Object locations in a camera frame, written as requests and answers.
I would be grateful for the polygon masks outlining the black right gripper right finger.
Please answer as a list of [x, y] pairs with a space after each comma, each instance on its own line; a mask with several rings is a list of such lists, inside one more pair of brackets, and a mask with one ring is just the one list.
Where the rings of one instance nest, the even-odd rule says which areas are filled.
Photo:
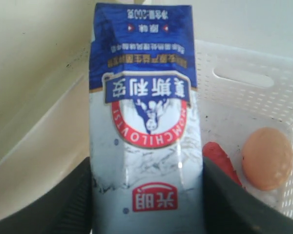
[[236, 184], [203, 159], [204, 220], [209, 234], [293, 234], [293, 219]]

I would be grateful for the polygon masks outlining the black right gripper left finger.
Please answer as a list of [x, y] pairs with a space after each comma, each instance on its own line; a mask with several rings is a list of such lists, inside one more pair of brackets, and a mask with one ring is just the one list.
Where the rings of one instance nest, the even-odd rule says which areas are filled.
[[49, 192], [1, 219], [0, 234], [88, 234], [91, 218], [91, 169], [87, 157]]

